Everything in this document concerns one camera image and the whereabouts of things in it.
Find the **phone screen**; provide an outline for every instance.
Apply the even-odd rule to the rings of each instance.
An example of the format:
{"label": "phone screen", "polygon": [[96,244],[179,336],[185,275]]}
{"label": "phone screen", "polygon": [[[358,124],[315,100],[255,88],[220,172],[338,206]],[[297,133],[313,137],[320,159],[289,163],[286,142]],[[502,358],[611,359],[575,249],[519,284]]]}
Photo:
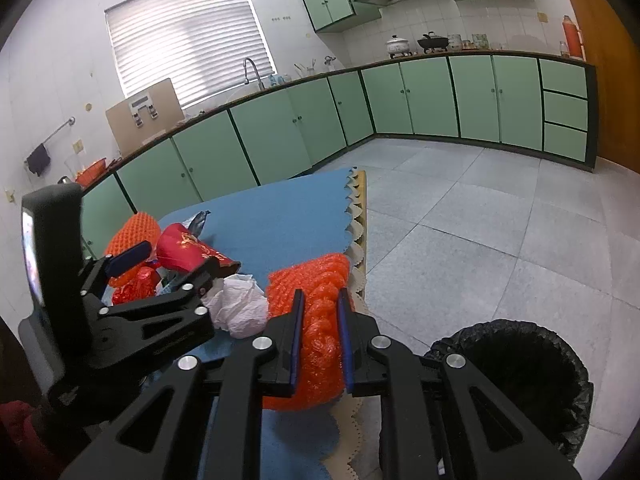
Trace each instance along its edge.
{"label": "phone screen", "polygon": [[42,306],[42,288],[40,286],[40,276],[38,275],[38,263],[36,260],[33,215],[27,209],[22,210],[22,250],[24,251],[24,263],[27,268],[29,285]]}

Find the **trash can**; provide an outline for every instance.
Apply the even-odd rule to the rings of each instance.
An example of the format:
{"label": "trash can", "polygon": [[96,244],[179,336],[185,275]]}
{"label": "trash can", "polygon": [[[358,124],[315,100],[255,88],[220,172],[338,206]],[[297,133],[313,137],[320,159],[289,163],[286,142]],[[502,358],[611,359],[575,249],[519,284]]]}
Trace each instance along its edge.
{"label": "trash can", "polygon": [[574,350],[535,323],[497,319],[436,341],[425,356],[460,353],[573,463],[589,429],[593,383]]}

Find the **faucet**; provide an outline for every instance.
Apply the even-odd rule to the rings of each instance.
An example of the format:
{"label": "faucet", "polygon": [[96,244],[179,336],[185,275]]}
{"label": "faucet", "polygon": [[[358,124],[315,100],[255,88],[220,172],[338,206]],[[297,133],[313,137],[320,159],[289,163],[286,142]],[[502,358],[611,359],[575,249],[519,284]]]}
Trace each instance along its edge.
{"label": "faucet", "polygon": [[242,62],[242,64],[244,64],[244,84],[248,85],[249,84],[249,76],[246,74],[246,62],[250,62],[251,65],[254,67],[254,72],[255,72],[255,76],[258,78],[258,88],[260,90],[264,90],[264,83],[260,80],[260,74],[258,73],[258,68],[254,63],[254,60],[251,59],[250,57],[245,57],[244,61]]}

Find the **silver screw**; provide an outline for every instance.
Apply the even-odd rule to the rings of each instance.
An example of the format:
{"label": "silver screw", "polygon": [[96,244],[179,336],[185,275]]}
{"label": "silver screw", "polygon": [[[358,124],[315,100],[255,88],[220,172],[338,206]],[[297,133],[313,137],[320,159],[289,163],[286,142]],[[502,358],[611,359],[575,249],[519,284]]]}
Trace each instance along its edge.
{"label": "silver screw", "polygon": [[271,338],[266,336],[260,336],[254,339],[252,345],[256,350],[266,350],[273,344]]}
{"label": "silver screw", "polygon": [[466,359],[460,354],[449,354],[447,356],[447,364],[451,368],[462,368],[466,364]]}
{"label": "silver screw", "polygon": [[371,339],[371,346],[373,348],[389,348],[391,346],[391,339],[389,339],[386,335],[377,335],[373,339]]}
{"label": "silver screw", "polygon": [[180,370],[193,370],[198,364],[198,360],[192,355],[185,355],[178,361]]}

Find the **white blind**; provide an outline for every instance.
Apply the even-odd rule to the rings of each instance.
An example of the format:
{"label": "white blind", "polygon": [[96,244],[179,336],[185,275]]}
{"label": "white blind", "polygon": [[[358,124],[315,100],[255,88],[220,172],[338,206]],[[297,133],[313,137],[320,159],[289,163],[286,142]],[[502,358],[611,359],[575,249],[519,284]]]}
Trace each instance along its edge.
{"label": "white blind", "polygon": [[273,73],[248,0],[130,0],[106,17],[126,96],[170,77],[187,107],[242,84],[245,57]]}

